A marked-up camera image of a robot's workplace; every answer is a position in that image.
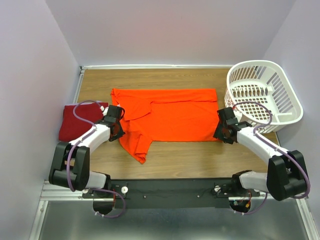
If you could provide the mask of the orange t-shirt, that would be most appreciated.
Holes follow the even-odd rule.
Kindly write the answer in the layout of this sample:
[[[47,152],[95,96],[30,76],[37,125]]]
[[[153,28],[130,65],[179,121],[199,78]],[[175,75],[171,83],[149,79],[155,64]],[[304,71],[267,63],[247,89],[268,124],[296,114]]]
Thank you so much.
[[[125,110],[120,145],[144,164],[152,142],[215,142],[218,96],[204,89],[118,89],[113,105]]]

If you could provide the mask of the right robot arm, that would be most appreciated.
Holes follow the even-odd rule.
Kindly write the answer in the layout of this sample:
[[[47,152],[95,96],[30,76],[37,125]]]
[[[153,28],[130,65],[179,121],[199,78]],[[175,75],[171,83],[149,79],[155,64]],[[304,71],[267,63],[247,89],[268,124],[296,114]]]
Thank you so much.
[[[232,107],[217,111],[218,124],[214,138],[225,144],[239,143],[266,162],[267,172],[244,170],[231,177],[230,191],[241,196],[247,190],[258,190],[282,201],[302,199],[309,195],[311,183],[304,156],[273,143],[246,121],[239,122]]]

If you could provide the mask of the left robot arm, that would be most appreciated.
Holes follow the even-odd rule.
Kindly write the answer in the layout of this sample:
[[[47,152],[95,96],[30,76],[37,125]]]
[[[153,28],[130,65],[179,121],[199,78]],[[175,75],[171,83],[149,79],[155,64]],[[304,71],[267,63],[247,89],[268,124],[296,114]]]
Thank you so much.
[[[48,181],[52,185],[70,189],[72,192],[92,190],[99,197],[104,198],[115,194],[112,190],[111,177],[108,174],[90,170],[91,153],[101,144],[113,142],[125,135],[121,120],[125,109],[109,105],[102,106],[99,102],[102,118],[96,122],[85,119],[76,113],[81,104],[73,108],[76,119],[88,123],[91,128],[80,137],[69,141],[59,142],[54,151]]]

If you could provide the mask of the folded dark red t-shirt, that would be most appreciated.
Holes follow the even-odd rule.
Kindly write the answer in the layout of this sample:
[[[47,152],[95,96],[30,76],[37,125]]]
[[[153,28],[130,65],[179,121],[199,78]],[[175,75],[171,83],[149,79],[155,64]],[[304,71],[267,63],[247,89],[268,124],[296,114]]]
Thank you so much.
[[[58,133],[58,140],[61,142],[73,141],[87,131],[89,131],[93,125],[89,122],[78,119],[74,116],[73,110],[76,105],[65,105],[62,114],[62,124]],[[84,103],[78,106],[75,113],[82,119],[95,124],[103,117],[102,110],[97,103]]]

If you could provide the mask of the white plastic laundry basket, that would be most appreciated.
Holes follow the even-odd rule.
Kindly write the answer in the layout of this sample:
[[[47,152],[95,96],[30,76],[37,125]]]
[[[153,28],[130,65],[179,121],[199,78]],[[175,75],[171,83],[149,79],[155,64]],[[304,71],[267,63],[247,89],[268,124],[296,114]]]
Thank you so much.
[[[233,107],[239,122],[277,132],[299,122],[303,107],[284,70],[269,60],[248,60],[232,66],[226,77],[224,105]]]

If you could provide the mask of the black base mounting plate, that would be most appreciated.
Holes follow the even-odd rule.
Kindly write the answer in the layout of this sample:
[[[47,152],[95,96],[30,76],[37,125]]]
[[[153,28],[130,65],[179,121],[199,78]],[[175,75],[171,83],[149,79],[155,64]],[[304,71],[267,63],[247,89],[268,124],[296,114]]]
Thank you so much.
[[[110,189],[121,194],[127,209],[229,208],[259,197],[254,190],[236,192],[230,177],[113,179]]]

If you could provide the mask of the aluminium frame rail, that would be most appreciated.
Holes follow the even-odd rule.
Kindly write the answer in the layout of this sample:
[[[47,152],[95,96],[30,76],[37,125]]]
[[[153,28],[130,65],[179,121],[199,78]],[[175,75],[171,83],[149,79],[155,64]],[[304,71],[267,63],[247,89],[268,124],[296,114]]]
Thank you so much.
[[[265,192],[257,192],[258,190],[253,190],[251,200],[263,200],[266,196]],[[227,198],[228,200],[249,200],[247,197],[231,197]],[[89,193],[89,190],[85,189],[84,191],[74,191],[72,192],[69,188],[52,185],[49,181],[44,181],[41,194],[41,201],[108,201],[111,202],[113,198],[109,195],[106,197],[99,197],[94,195],[94,193]]]

